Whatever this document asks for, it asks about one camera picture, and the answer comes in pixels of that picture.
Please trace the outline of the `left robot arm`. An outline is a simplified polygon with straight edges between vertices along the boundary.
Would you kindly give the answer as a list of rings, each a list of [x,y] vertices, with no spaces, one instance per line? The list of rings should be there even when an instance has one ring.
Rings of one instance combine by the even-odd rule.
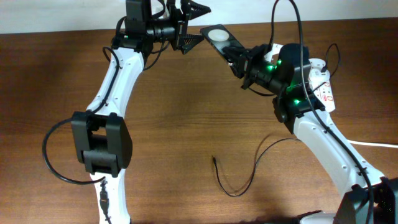
[[[126,15],[118,21],[111,41],[109,67],[93,101],[84,112],[74,112],[71,126],[78,162],[95,186],[100,223],[130,223],[125,173],[132,158],[132,139],[124,117],[133,87],[155,43],[169,43],[189,52],[204,38],[188,34],[190,20],[211,11],[194,1],[161,1],[153,13],[151,2],[127,0]]]

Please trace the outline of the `black smartphone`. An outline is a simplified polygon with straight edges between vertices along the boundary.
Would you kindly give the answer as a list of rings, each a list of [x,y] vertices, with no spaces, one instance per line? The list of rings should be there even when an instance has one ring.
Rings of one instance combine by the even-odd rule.
[[[230,33],[224,25],[218,24],[200,29],[200,33],[210,43],[210,45],[223,57],[222,49],[224,47],[244,46]]]

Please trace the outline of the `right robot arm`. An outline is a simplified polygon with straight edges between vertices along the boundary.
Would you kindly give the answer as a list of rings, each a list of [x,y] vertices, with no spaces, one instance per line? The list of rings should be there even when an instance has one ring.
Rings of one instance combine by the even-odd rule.
[[[336,213],[309,212],[293,223],[397,223],[397,179],[388,179],[350,144],[314,92],[312,75],[326,64],[310,59],[308,48],[286,44],[276,63],[268,45],[244,48],[231,41],[220,48],[242,88],[257,84],[275,95],[274,113],[326,170],[342,198]]]

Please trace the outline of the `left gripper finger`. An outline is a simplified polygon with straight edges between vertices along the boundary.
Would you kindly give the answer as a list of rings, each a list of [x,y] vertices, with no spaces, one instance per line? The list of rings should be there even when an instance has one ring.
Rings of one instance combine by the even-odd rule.
[[[190,10],[190,19],[196,19],[197,17],[201,17],[211,12],[210,7],[204,6],[194,1],[190,1],[188,3],[188,8]]]
[[[179,40],[179,49],[185,55],[203,40],[204,36],[202,35],[194,35],[194,34],[182,35],[180,36]]]

